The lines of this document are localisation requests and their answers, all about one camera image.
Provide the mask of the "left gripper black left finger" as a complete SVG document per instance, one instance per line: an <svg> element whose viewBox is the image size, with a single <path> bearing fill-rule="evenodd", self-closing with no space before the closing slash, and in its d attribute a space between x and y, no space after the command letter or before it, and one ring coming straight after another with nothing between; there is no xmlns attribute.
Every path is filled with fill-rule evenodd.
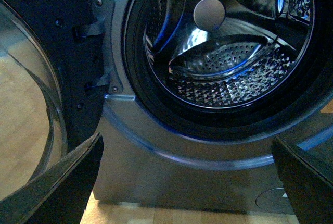
<svg viewBox="0 0 333 224"><path fill-rule="evenodd" d="M1 200L1 223L80 223L104 151L96 133Z"/></svg>

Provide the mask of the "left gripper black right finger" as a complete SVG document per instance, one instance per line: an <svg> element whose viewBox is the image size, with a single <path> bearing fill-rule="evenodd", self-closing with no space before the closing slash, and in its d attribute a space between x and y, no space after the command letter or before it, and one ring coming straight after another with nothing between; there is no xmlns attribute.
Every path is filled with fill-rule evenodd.
<svg viewBox="0 0 333 224"><path fill-rule="evenodd" d="M299 223L332 223L332 165L277 138L271 152Z"/></svg>

